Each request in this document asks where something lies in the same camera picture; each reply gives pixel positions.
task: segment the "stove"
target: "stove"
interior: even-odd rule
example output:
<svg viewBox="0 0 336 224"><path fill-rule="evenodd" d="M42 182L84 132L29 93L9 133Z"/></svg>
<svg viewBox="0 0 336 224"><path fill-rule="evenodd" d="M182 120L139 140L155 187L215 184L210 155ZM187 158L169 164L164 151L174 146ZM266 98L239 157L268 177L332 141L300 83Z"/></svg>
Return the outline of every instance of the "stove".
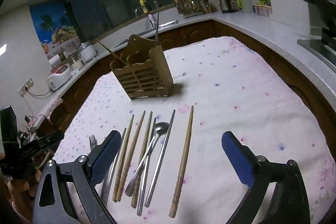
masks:
<svg viewBox="0 0 336 224"><path fill-rule="evenodd" d="M298 39L297 43L336 72L336 33L322 28L321 39Z"/></svg>

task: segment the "fork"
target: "fork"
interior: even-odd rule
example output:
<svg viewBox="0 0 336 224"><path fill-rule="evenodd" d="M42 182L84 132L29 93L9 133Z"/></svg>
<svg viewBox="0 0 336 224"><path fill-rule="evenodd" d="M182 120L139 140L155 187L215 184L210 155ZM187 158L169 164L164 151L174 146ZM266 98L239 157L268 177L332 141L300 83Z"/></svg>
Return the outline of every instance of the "fork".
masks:
<svg viewBox="0 0 336 224"><path fill-rule="evenodd" d="M90 149L92 150L97 145L97 139L94 135L89 136Z"/></svg>

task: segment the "electrical outlet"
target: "electrical outlet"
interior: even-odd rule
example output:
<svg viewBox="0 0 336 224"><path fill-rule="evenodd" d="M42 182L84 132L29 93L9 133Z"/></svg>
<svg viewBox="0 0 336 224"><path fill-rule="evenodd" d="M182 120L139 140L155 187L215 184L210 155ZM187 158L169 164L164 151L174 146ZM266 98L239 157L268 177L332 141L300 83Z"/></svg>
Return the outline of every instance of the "electrical outlet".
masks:
<svg viewBox="0 0 336 224"><path fill-rule="evenodd" d="M26 88L30 90L33 85L34 82L30 78L17 92L20 94L21 97L23 97L27 93Z"/></svg>

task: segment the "wooden utensil holder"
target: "wooden utensil holder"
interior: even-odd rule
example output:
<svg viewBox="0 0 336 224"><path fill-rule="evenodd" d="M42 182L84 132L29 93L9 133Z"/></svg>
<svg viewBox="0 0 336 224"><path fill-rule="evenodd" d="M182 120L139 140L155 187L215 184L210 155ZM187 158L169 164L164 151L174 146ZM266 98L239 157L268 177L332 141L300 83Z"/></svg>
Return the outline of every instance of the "wooden utensil holder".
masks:
<svg viewBox="0 0 336 224"><path fill-rule="evenodd" d="M130 97L169 96L173 86L167 60L161 45L154 47L154 40L132 35L121 59L113 60L110 68L119 83Z"/></svg>

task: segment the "sink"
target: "sink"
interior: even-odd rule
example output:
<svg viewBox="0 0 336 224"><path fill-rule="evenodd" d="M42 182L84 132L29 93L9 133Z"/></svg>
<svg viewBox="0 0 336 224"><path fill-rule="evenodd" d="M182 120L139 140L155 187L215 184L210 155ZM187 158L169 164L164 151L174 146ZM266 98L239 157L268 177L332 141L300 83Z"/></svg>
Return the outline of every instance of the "sink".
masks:
<svg viewBox="0 0 336 224"><path fill-rule="evenodd" d="M159 25L159 29L162 28L162 27L166 27L166 26L173 25L173 24L178 24L178 23L179 23L179 20L169 21L169 22L167 22L167 23L160 24L160 25ZM155 30L156 30L155 28L152 28L152 29L150 29L150 30L143 31L143 32L141 32L141 33L137 33L136 35L139 36L139 37L141 37L141 36L143 36L143 35L145 35L145 34L148 34L148 33L152 32L152 31L155 31ZM125 39L124 41L122 41L122 42L121 42L120 44L118 44L116 47L119 47L119 46L121 46L121 45L123 45L123 44L126 44L127 42L128 42L128 38Z"/></svg>

